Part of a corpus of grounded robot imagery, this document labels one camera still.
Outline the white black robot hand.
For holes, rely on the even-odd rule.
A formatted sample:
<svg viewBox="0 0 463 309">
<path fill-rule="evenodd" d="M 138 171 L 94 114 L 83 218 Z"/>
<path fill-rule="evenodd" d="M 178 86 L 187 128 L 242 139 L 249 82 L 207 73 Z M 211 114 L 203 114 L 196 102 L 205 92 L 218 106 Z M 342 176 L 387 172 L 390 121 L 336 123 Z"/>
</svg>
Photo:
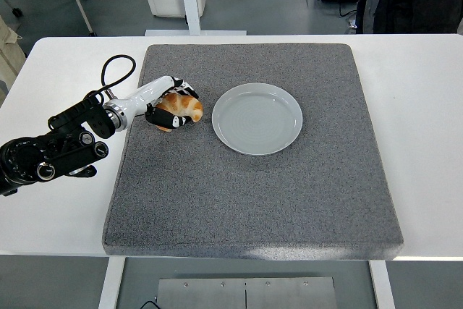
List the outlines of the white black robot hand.
<svg viewBox="0 0 463 309">
<path fill-rule="evenodd" d="M 157 128 L 171 131 L 188 122 L 198 122 L 203 106 L 194 88 L 183 79 L 162 76 L 135 90 L 124 98 L 113 97 L 104 109 L 121 132 L 135 117 L 145 116 Z"/>
</svg>

